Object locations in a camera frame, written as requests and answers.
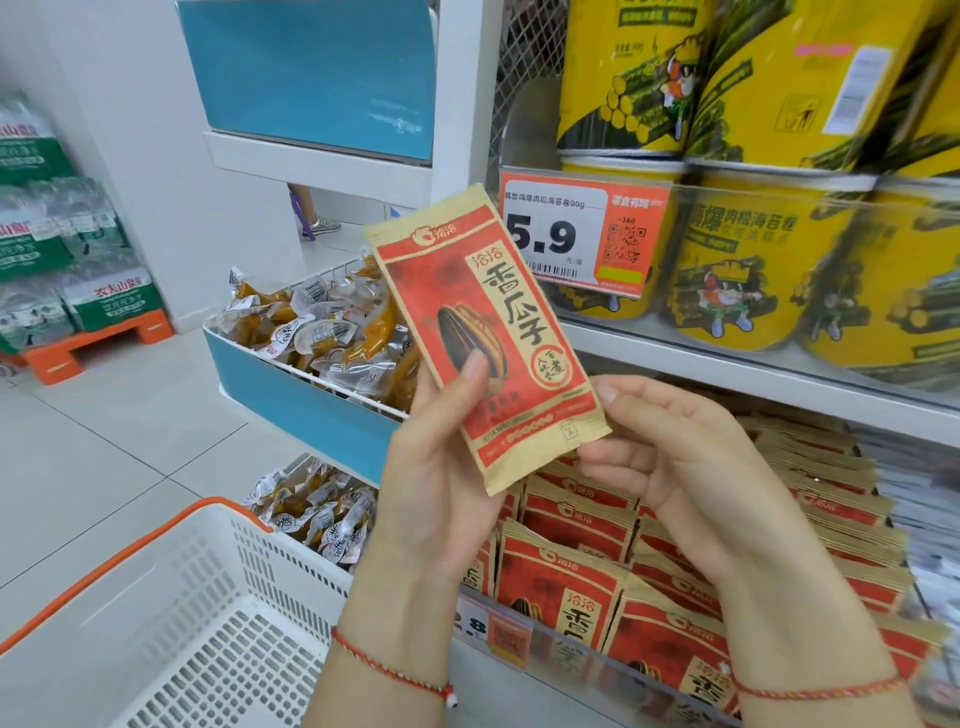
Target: orange pallet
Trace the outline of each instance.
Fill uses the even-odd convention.
[[[103,341],[110,336],[129,331],[132,328],[136,329],[136,335],[144,344],[155,344],[174,335],[174,330],[170,326],[170,322],[167,321],[166,314],[163,311],[150,311],[142,316],[102,328],[99,331],[76,333],[58,341],[56,344],[30,349],[28,352],[23,352],[22,357],[26,360],[27,366],[33,370],[37,379],[44,384],[57,384],[83,373],[84,368],[80,366],[77,357],[73,355],[74,350],[95,341]]]

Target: wire basket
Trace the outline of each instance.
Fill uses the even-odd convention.
[[[300,723],[351,577],[210,498],[0,644],[0,725]]]

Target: blue panel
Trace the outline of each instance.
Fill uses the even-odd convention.
[[[426,0],[180,2],[214,129],[429,160]]]
[[[379,484],[399,423],[291,376],[205,331],[227,394],[268,422]]]

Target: store shelf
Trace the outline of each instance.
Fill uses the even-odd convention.
[[[863,377],[818,362],[799,347],[750,361],[685,346],[656,317],[629,324],[627,331],[565,321],[564,330],[579,351],[960,447],[960,408],[869,388],[857,383]]]
[[[301,147],[236,134],[205,132],[213,163],[246,175],[306,184],[389,205],[430,204],[433,170],[414,164]]]

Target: red string bracelet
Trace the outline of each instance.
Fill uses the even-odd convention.
[[[766,700],[840,700],[847,697],[868,697],[879,692],[890,692],[905,687],[906,680],[902,675],[888,677],[885,680],[875,680],[865,685],[851,685],[846,688],[824,688],[813,691],[759,691],[748,688],[731,674],[733,686],[744,695],[762,697]]]
[[[397,680],[401,683],[406,683],[407,685],[412,685],[415,688],[420,688],[427,692],[432,692],[437,695],[444,703],[446,703],[447,708],[456,708],[457,707],[457,693],[453,691],[453,686],[447,683],[445,688],[441,688],[437,685],[431,685],[430,683],[424,683],[421,680],[415,680],[412,677],[407,677],[402,672],[398,672],[395,669],[391,669],[385,665],[381,665],[376,660],[374,660],[369,655],[361,652],[359,649],[354,647],[352,644],[347,642],[344,638],[343,633],[337,628],[334,627],[331,632],[333,639],[338,645],[345,649],[349,654],[353,655],[357,660],[362,662],[367,667],[371,667],[379,672],[381,675],[386,675],[392,680]]]

